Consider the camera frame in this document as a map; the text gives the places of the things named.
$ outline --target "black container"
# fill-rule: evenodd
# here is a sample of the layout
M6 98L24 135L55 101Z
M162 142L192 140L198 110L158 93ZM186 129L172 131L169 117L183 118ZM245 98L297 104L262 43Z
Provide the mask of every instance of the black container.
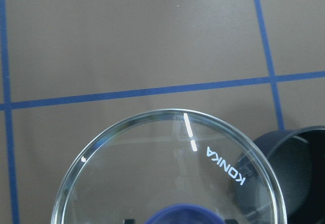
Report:
M325 223L325 126L273 131L254 143L277 176L288 223Z

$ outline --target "transparent lid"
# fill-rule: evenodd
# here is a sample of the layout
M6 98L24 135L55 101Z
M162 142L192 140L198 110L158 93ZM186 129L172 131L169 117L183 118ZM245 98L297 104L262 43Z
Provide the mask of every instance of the transparent lid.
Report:
M286 223L279 185L257 147L221 120L181 109L133 116L91 141L61 184L51 223L139 224L175 204L200 206L225 223Z

